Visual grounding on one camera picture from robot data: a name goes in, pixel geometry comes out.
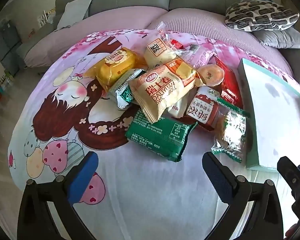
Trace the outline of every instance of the white pillow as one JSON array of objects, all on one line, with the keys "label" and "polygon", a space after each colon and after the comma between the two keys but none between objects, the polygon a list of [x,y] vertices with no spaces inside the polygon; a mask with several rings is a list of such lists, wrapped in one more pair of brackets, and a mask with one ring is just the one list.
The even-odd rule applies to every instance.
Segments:
[{"label": "white pillow", "polygon": [[83,20],[91,1],[92,0],[74,0],[67,3],[65,12],[58,23],[56,31],[64,27],[71,27],[75,23]]}]

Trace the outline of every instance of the flower-shaped label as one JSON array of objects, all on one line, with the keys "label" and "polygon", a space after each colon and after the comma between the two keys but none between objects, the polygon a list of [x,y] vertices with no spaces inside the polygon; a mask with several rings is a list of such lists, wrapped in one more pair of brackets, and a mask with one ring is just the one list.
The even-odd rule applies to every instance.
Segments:
[{"label": "flower-shaped label", "polygon": [[106,57],[105,61],[108,64],[118,64],[124,62],[127,57],[127,52],[125,52],[124,50],[117,50],[113,52],[109,57]]}]

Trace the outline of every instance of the white and green wrapper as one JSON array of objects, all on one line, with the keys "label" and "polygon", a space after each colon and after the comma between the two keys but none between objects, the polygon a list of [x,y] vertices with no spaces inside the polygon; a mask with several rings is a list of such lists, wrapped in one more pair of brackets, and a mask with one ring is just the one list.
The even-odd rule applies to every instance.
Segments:
[{"label": "white and green wrapper", "polygon": [[108,96],[118,104],[120,109],[126,108],[134,100],[128,82],[143,73],[145,73],[143,69],[129,69],[109,89]]}]

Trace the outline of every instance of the pink sofa cover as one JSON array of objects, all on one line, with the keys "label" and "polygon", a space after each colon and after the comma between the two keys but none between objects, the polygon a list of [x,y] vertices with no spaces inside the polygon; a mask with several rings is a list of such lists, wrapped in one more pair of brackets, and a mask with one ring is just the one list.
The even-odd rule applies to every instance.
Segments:
[{"label": "pink sofa cover", "polygon": [[168,30],[203,35],[239,47],[293,76],[290,65],[277,49],[260,44],[251,33],[226,27],[223,15],[199,9],[178,8],[154,20],[147,29],[155,29],[161,21],[167,25]]},{"label": "pink sofa cover", "polygon": [[27,54],[28,67],[51,66],[72,45],[93,32],[120,29],[146,29],[165,9],[150,6],[133,6],[100,12],[71,28],[50,33],[39,41]]}]

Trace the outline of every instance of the bolt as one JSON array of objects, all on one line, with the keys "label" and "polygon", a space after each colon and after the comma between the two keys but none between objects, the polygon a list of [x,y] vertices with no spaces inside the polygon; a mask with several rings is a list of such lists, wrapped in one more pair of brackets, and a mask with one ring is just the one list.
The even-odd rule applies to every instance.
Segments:
[{"label": "bolt", "polygon": [[56,177],[56,182],[62,182],[64,178],[65,178],[64,176],[59,175]]},{"label": "bolt", "polygon": [[245,178],[244,176],[239,175],[239,176],[237,177],[237,180],[240,181],[240,182],[245,182],[245,181],[246,181],[246,178]]},{"label": "bolt", "polygon": [[31,185],[33,182],[34,182],[33,179],[28,179],[28,180],[27,180],[27,185]]},{"label": "bolt", "polygon": [[269,186],[273,186],[273,185],[274,185],[273,181],[270,180],[270,179],[267,179],[267,184],[268,184]]}]

